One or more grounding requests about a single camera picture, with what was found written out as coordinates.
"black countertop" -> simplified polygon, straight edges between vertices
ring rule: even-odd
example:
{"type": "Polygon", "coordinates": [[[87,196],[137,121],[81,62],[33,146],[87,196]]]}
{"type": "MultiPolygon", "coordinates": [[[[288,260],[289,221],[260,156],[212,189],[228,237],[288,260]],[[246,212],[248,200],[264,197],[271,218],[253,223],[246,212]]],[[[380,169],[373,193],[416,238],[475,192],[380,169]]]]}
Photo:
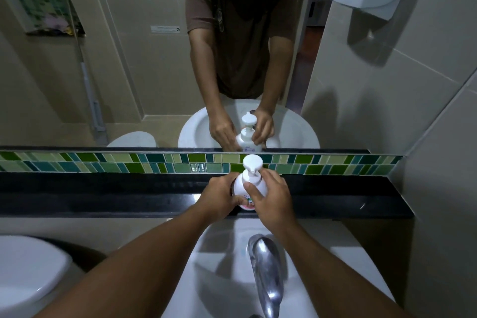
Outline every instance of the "black countertop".
{"type": "MultiPolygon", "coordinates": [[[[211,174],[0,172],[3,217],[173,217],[211,174]]],[[[284,175],[298,218],[412,218],[386,177],[284,175]]],[[[230,216],[257,217],[236,207],[230,216]]]]}

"faucet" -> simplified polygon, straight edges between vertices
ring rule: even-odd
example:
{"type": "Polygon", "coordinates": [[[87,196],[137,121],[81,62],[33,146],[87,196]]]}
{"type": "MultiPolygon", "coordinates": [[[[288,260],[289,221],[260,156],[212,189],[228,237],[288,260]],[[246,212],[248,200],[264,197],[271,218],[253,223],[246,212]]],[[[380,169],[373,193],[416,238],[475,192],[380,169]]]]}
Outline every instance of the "faucet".
{"type": "Polygon", "coordinates": [[[278,318],[283,279],[277,245],[270,238],[256,234],[250,237],[247,247],[265,318],[278,318]]]}

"white ceramic sink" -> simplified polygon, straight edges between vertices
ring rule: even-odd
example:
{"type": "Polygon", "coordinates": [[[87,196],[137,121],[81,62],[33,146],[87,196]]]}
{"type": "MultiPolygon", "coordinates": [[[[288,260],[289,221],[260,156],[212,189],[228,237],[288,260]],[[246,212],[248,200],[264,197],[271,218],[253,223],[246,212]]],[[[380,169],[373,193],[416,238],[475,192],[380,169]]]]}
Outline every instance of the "white ceramic sink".
{"type": "MultiPolygon", "coordinates": [[[[342,223],[303,220],[301,224],[316,240],[393,299],[370,257],[342,223]]],[[[263,316],[246,251],[248,239],[254,234],[274,239],[259,219],[223,220],[210,226],[196,244],[162,318],[263,316]]],[[[280,317],[317,317],[293,262],[277,245],[284,278],[280,317]]]]}
{"type": "MultiPolygon", "coordinates": [[[[241,118],[247,112],[256,110],[260,101],[256,99],[222,98],[225,110],[235,125],[237,133],[244,127],[241,118]]],[[[319,149],[318,137],[313,128],[299,114],[277,106],[273,114],[275,136],[280,147],[288,149],[319,149]]],[[[220,147],[209,132],[209,119],[205,108],[196,112],[183,126],[178,147],[220,147]]]]}

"forearm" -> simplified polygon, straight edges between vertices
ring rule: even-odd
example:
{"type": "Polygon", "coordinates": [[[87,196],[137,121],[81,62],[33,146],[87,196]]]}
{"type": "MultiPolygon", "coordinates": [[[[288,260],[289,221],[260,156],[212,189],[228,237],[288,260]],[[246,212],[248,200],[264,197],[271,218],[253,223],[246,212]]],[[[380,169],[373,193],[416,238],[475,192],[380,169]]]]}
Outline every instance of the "forearm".
{"type": "Polygon", "coordinates": [[[191,41],[190,59],[200,94],[209,115],[222,109],[212,47],[203,40],[191,41]]]}
{"type": "Polygon", "coordinates": [[[270,61],[265,75],[265,85],[260,106],[273,114],[287,84],[293,59],[293,43],[281,38],[280,44],[270,47],[270,61]]]}
{"type": "Polygon", "coordinates": [[[277,236],[320,318],[408,318],[375,286],[317,243],[298,223],[277,236]]]}
{"type": "Polygon", "coordinates": [[[159,317],[208,225],[191,207],[112,254],[37,318],[159,317]]]}

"soap dispenser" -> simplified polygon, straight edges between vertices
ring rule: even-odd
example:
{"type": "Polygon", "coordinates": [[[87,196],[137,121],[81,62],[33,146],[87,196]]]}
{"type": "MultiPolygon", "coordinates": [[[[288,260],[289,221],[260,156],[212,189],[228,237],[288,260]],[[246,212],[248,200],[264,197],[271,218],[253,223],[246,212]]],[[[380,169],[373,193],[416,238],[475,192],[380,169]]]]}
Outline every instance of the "soap dispenser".
{"type": "MultiPolygon", "coordinates": [[[[257,155],[247,155],[243,158],[243,167],[245,171],[242,172],[236,179],[233,184],[232,194],[245,196],[248,200],[248,204],[253,206],[253,201],[248,192],[243,187],[245,182],[250,182],[255,185],[256,188],[261,192],[263,196],[267,195],[268,188],[267,185],[260,175],[259,170],[263,167],[263,160],[260,156],[257,155]]],[[[241,206],[244,210],[254,210],[254,207],[241,206]]]]}
{"type": "Polygon", "coordinates": [[[243,152],[262,152],[262,145],[256,145],[252,141],[252,136],[255,133],[253,126],[257,123],[257,117],[247,112],[245,116],[242,116],[242,123],[245,128],[242,129],[240,134],[237,135],[236,140],[243,152]]]}

